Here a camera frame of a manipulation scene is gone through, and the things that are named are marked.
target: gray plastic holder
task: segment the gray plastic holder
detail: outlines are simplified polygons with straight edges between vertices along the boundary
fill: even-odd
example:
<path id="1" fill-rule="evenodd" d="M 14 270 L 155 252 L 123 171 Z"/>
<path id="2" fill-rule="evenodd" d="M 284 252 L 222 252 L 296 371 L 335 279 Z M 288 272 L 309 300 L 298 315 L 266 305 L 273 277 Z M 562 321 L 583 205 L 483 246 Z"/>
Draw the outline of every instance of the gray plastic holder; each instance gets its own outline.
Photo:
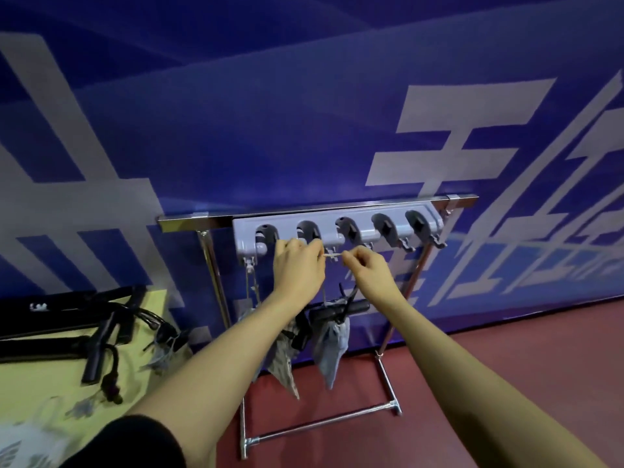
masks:
<path id="1" fill-rule="evenodd" d="M 298 238 L 323 241 L 325 249 L 339 248 L 346 241 L 371 247 L 382 237 L 390 246 L 406 247 L 414 234 L 423 242 L 439 243 L 444 227 L 431 202 L 370 206 L 321 212 L 253 216 L 233 220 L 237 256 L 242 263 L 257 264 L 275 240 Z"/>

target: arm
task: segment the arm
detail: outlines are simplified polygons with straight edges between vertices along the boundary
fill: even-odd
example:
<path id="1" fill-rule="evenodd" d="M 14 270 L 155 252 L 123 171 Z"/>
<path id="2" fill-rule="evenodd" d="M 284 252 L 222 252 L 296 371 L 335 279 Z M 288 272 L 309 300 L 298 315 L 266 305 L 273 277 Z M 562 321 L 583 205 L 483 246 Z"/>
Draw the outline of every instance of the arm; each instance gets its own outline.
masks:
<path id="1" fill-rule="evenodd" d="M 604 463 L 494 371 L 413 309 L 385 259 L 343 252 L 363 295 L 401 332 L 435 399 L 481 467 L 604 467 Z"/>
<path id="2" fill-rule="evenodd" d="M 129 412 L 166 426 L 190 467 L 202 465 L 279 332 L 321 288 L 325 278 L 322 243 L 279 240 L 273 272 L 274 290 L 258 310 L 193 356 Z"/>

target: hand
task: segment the hand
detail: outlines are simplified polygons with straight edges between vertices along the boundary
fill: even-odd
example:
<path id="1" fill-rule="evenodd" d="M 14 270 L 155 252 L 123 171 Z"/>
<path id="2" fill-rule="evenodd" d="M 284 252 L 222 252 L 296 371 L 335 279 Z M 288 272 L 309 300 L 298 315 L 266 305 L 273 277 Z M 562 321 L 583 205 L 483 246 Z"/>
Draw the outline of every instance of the hand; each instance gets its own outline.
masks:
<path id="1" fill-rule="evenodd" d="M 297 312 L 304 308 L 325 280 L 323 253 L 321 240 L 313 240 L 310 244 L 297 238 L 278 240 L 273 260 L 273 294 L 296 307 Z"/>
<path id="2" fill-rule="evenodd" d="M 396 286 L 390 268 L 381 254 L 365 246 L 357 246 L 342 252 L 347 266 L 360 291 L 377 310 L 383 312 L 388 306 L 404 303 L 405 299 Z"/>

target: black sleeve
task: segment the black sleeve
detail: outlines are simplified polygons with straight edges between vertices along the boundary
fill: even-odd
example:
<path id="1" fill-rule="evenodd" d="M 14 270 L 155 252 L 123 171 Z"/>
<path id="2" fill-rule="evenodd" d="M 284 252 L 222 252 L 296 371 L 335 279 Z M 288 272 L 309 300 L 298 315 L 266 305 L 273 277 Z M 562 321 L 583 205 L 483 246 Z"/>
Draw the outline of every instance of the black sleeve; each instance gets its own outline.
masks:
<path id="1" fill-rule="evenodd" d="M 145 416 L 125 416 L 106 425 L 61 468 L 158 466 L 185 468 L 180 445 L 160 422 Z"/>

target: chrome rack frame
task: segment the chrome rack frame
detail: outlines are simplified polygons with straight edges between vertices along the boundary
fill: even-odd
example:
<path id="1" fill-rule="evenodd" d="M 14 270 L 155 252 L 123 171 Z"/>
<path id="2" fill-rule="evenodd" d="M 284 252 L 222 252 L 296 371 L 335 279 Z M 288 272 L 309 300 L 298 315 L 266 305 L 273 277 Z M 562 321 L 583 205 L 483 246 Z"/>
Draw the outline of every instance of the chrome rack frame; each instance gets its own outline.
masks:
<path id="1" fill-rule="evenodd" d="M 223 291 L 223 284 L 221 282 L 221 274 L 219 272 L 218 265 L 216 263 L 215 258 L 215 249 L 212 241 L 211 230 L 218 228 L 227 228 L 232 226 L 232 220 L 235 218 L 243 218 L 249 216 L 262 216 L 262 215 L 283 215 L 287 213 L 302 213 L 302 212 L 320 212 L 323 210 L 334 210 L 339 208 L 363 208 L 367 206 L 378 206 L 378 205 L 392 205 L 392 204 L 401 204 L 401 203 L 417 203 L 417 202 L 431 202 L 436 210 L 441 213 L 442 218 L 447 219 L 451 212 L 456 208 L 467 208 L 474 205 L 477 201 L 478 196 L 474 194 L 464 194 L 464 195 L 445 195 L 445 196 L 434 196 L 431 198 L 410 198 L 410 199 L 398 199 L 398 200 L 374 200 L 374 201 L 366 201 L 366 202 L 352 202 L 352 203 L 337 203 L 337 204 L 326 204 L 326 205 L 317 205 L 317 206 L 302 206 L 296 208 L 287 208 L 287 209 L 272 209 L 272 210 L 258 210 L 254 212 L 222 212 L 222 213 L 193 213 L 188 215 L 179 215 L 179 216 L 162 216 L 158 217 L 157 222 L 160 225 L 160 229 L 164 233 L 173 232 L 173 231 L 196 231 L 199 237 L 199 241 L 204 253 L 204 257 L 206 259 L 206 263 L 208 269 L 210 271 L 210 276 L 212 278 L 212 284 L 214 286 L 214 293 L 216 294 L 216 300 L 219 304 L 219 310 L 221 312 L 223 323 L 225 328 L 230 328 L 231 320 L 230 313 L 228 312 L 227 300 L 225 298 L 225 292 Z M 410 280 L 405 285 L 402 290 L 403 296 L 409 298 L 414 287 L 418 281 L 418 277 L 420 276 L 431 251 L 433 250 L 433 244 L 427 243 L 424 245 L 422 249 L 421 255 L 414 267 L 414 271 L 410 277 Z M 394 332 L 394 327 L 390 325 L 388 331 L 386 332 L 386 336 L 383 340 L 383 343 L 379 347 L 379 349 L 375 350 L 374 358 L 377 362 L 377 366 L 379 368 L 379 372 L 381 373 L 381 379 L 384 383 L 384 386 L 390 395 L 390 401 L 385 402 L 384 404 L 378 404 L 376 406 L 372 406 L 369 408 L 353 410 L 351 412 L 345 412 L 343 414 L 339 414 L 337 416 L 327 417 L 325 419 L 321 419 L 318 421 L 307 422 L 301 425 L 295 425 L 293 427 L 287 427 L 283 430 L 270 432 L 263 435 L 258 435 L 256 437 L 247 437 L 246 433 L 246 420 L 245 420 L 245 396 L 243 396 L 243 400 L 240 404 L 239 416 L 240 416 L 240 457 L 245 460 L 248 456 L 248 448 L 257 445 L 260 442 L 264 442 L 267 440 L 275 439 L 277 437 L 281 437 L 284 435 L 294 434 L 303 432 L 306 430 L 314 429 L 316 427 L 322 427 L 323 425 L 332 424 L 340 421 L 346 421 L 348 419 L 352 419 L 354 417 L 363 416 L 366 414 L 372 414 L 373 412 L 378 412 L 379 410 L 393 410 L 395 414 L 398 416 L 402 415 L 401 406 L 399 405 L 399 401 L 394 393 L 394 389 L 392 384 L 390 383 L 390 379 L 386 373 L 386 368 L 383 365 L 382 357 L 384 352 L 386 351 L 386 347 L 390 342 Z"/>

